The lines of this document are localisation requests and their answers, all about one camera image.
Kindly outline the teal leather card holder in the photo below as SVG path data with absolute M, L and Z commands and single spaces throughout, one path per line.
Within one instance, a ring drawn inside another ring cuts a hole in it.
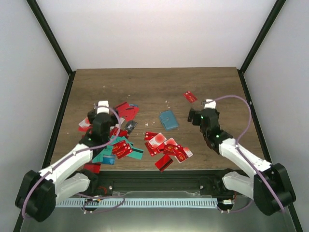
M 166 131 L 176 129 L 179 126 L 179 123 L 177 122 L 177 119 L 171 110 L 161 112 L 159 119 Z

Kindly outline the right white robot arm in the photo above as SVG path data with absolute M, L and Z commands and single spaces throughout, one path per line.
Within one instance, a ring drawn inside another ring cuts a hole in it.
M 236 191 L 254 201 L 267 216 L 278 212 L 296 201 L 295 191 L 286 168 L 261 159 L 244 148 L 228 132 L 221 129 L 219 112 L 215 108 L 201 111 L 190 109 L 188 121 L 200 127 L 207 146 L 217 154 L 236 164 L 245 175 L 236 171 L 215 181 L 214 188 L 221 195 Z

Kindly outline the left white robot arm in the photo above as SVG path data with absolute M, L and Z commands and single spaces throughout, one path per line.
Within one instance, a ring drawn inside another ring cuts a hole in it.
M 21 182 L 15 206 L 21 210 L 24 219 L 37 222 L 46 220 L 57 203 L 80 192 L 94 195 L 98 182 L 78 172 L 77 168 L 90 162 L 113 142 L 110 127 L 120 122 L 118 112 L 105 106 L 101 112 L 92 110 L 91 130 L 63 158 L 36 172 L 28 171 Z

